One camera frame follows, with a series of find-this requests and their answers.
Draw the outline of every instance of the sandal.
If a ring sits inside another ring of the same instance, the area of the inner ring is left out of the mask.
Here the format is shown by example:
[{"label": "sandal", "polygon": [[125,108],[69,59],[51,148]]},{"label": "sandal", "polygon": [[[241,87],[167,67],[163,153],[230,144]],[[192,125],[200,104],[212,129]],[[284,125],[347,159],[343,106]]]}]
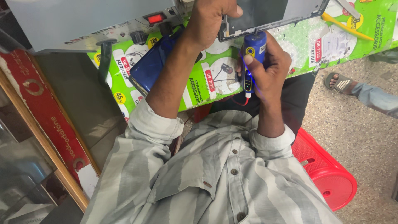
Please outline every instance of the sandal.
[{"label": "sandal", "polygon": [[[339,78],[337,79],[336,84],[330,87],[330,80],[333,79],[334,75],[339,75]],[[348,89],[348,87],[353,81],[354,80],[347,78],[339,73],[332,72],[326,77],[325,86],[326,88],[332,90],[333,92],[343,93],[346,89]]]}]

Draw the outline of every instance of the hand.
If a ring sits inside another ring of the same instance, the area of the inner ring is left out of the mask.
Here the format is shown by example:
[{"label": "hand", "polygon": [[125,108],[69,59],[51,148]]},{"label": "hand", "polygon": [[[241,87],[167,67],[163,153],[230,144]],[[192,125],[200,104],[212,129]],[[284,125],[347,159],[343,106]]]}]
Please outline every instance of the hand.
[{"label": "hand", "polygon": [[255,92],[261,102],[266,107],[274,105],[280,107],[282,86],[289,72],[292,59],[287,52],[282,50],[271,34],[265,33],[267,34],[267,43],[263,64],[250,55],[245,55],[243,59],[255,79]]},{"label": "hand", "polygon": [[210,47],[220,30],[223,14],[237,18],[243,11],[236,0],[195,0],[184,35],[200,51]]}]

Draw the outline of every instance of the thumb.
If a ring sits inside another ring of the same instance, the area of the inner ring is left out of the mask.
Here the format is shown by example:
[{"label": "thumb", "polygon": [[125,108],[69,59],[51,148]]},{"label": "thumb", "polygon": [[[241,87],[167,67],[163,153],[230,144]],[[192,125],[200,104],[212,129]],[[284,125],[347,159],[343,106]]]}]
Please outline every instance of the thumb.
[{"label": "thumb", "polygon": [[255,80],[259,81],[265,77],[264,66],[261,62],[259,62],[251,55],[245,55],[243,57],[243,60],[245,61],[247,69],[252,74]]},{"label": "thumb", "polygon": [[224,14],[227,14],[228,16],[233,17],[233,18],[238,18],[243,14],[243,10],[235,2],[235,4],[233,6],[230,6],[229,10],[227,12],[225,12]]}]

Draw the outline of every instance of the terrazzo floor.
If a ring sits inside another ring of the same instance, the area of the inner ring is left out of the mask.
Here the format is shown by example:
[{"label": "terrazzo floor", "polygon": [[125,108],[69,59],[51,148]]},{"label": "terrazzo floor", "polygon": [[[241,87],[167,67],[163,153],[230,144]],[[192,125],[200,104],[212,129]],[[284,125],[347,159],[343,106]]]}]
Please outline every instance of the terrazzo floor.
[{"label": "terrazzo floor", "polygon": [[[302,127],[357,180],[354,199],[336,211],[345,224],[397,224],[398,202],[391,199],[398,172],[398,119],[365,107],[353,96],[325,89],[329,72],[378,86],[398,96],[398,65],[362,58],[320,70]],[[180,113],[186,121],[192,110]],[[192,127],[187,121],[183,135]]]}]

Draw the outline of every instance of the yellow handle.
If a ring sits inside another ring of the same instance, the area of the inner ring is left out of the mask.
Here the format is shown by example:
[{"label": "yellow handle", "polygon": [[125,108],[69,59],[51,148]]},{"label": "yellow handle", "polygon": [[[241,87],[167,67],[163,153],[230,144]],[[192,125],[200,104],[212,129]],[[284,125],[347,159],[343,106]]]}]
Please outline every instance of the yellow handle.
[{"label": "yellow handle", "polygon": [[364,39],[364,40],[372,40],[372,41],[374,41],[373,38],[371,38],[369,36],[366,36],[363,33],[359,33],[358,31],[356,31],[354,29],[349,28],[348,26],[346,26],[346,25],[342,24],[341,22],[337,21],[335,18],[331,17],[329,14],[327,14],[325,12],[322,14],[322,19],[324,21],[328,21],[328,22],[334,23],[336,26],[340,27],[341,29],[347,31],[348,33],[350,33],[350,34],[352,34],[352,35],[354,35],[354,36],[356,36],[358,38],[361,38],[361,39]]}]

